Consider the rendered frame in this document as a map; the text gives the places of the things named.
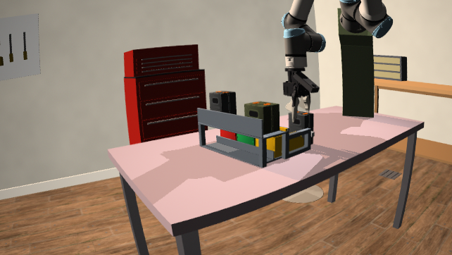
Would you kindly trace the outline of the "yellow bin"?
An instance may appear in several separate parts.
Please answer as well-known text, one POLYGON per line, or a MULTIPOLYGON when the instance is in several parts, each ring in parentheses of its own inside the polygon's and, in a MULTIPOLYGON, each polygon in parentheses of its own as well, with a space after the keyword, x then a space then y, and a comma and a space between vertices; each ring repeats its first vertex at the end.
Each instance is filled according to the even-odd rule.
MULTIPOLYGON (((302 136, 289 140, 289 151, 303 147, 304 138, 302 136)), ((258 147, 258 139, 256 139, 256 146, 258 147)), ((267 149, 275 152, 275 158, 282 155, 282 135, 267 139, 267 149)))

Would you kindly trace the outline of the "red open bin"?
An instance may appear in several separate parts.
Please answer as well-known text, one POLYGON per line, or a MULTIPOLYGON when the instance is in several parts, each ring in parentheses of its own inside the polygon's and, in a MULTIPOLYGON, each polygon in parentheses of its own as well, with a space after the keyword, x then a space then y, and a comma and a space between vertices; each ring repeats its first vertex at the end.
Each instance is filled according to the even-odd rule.
POLYGON ((233 139, 237 141, 237 134, 233 133, 233 132, 228 132, 225 130, 220 130, 220 136, 221 137, 226 137, 228 139, 233 139))

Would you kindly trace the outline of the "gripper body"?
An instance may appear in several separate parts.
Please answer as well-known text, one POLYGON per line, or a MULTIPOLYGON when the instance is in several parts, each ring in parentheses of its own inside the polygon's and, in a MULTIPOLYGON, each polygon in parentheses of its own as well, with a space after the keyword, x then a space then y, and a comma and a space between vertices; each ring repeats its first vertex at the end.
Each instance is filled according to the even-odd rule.
POLYGON ((285 71, 288 72, 288 81, 286 81, 288 83, 283 82, 284 95, 291 97, 294 89, 297 89, 299 98, 301 98, 301 96, 306 97, 308 90, 294 79, 294 74, 301 73, 301 71, 305 71, 305 68, 285 68, 285 71))

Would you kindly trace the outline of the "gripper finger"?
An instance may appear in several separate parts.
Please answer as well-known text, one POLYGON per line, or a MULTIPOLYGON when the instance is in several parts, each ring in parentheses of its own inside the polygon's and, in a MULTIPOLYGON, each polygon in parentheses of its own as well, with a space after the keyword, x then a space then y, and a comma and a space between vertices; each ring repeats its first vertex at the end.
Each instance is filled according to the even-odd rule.
POLYGON ((310 111, 310 92, 308 91, 306 97, 301 96, 300 99, 301 100, 299 102, 299 107, 305 109, 306 112, 309 113, 309 111, 310 111))
POLYGON ((286 105, 286 109, 292 112, 292 122, 297 118, 298 105, 299 105, 299 95, 297 93, 297 89, 294 89, 292 92, 292 100, 289 104, 286 105), (292 106, 291 106, 292 105, 292 106))

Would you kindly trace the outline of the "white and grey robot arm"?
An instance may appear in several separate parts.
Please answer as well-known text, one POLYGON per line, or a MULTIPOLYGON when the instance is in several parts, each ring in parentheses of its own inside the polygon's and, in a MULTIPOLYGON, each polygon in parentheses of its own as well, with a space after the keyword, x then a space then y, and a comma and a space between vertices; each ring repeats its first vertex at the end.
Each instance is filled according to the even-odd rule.
MULTIPOLYGON (((306 52, 321 52, 326 41, 322 34, 313 31, 307 24, 308 15, 314 0, 294 0, 291 10, 282 18, 286 67, 307 67, 306 52)), ((352 33, 370 32, 376 38, 385 36, 393 25, 387 15, 382 0, 339 0, 341 6, 341 26, 352 33)), ((303 73, 295 73, 294 79, 310 93, 319 87, 303 73)))

